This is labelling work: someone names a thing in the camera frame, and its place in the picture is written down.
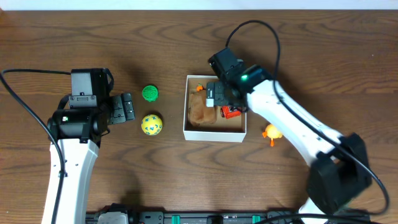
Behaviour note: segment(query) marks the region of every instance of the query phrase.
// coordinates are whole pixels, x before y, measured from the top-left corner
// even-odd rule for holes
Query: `brown stuffed animal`
[[[216,122],[216,108],[206,106],[206,91],[191,93],[189,96],[188,120],[193,126]]]

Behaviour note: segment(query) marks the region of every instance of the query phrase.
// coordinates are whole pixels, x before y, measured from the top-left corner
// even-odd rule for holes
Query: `ball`
[[[147,135],[157,135],[163,127],[163,122],[160,117],[150,114],[144,117],[141,121],[141,128]]]

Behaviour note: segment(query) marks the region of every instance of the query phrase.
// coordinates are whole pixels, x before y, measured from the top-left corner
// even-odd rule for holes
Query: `yellow toy chicken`
[[[278,131],[278,129],[276,129],[276,127],[273,124],[269,124],[266,127],[266,131],[264,131],[262,133],[262,137],[266,138],[266,137],[271,138],[271,147],[274,146],[274,138],[281,138],[283,135],[280,131]]]

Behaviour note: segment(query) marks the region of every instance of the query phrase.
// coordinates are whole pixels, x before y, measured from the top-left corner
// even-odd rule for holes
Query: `wood grain surface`
[[[282,86],[315,117],[366,142],[373,171],[389,190],[389,212],[374,221],[398,223],[397,11],[70,11],[3,12],[0,69],[70,71],[107,67],[113,94],[133,93],[136,121],[111,126],[90,183],[88,211],[113,202],[170,211],[299,208],[308,168],[284,138],[269,147],[267,121],[248,114],[241,144],[185,141],[182,133],[188,74],[213,75],[207,60],[241,22],[274,26],[282,44]],[[243,27],[231,48],[248,65],[269,70],[275,40],[261,26]],[[6,77],[46,121],[69,93],[70,77]],[[155,103],[141,90],[154,83]],[[139,120],[164,117],[156,137]],[[40,223],[50,174],[49,141],[41,127],[0,87],[0,223]],[[353,207],[379,210],[378,187]]]

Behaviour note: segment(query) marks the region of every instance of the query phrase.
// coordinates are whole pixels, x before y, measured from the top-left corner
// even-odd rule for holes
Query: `white box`
[[[242,142],[246,135],[246,113],[241,116],[226,119],[221,117],[220,109],[217,108],[217,121],[214,124],[201,124],[197,127],[192,126],[188,121],[189,96],[196,92],[198,84],[206,88],[208,82],[218,81],[217,76],[208,75],[188,75],[185,87],[185,106],[183,133],[185,140],[191,141],[223,141],[223,142]]]

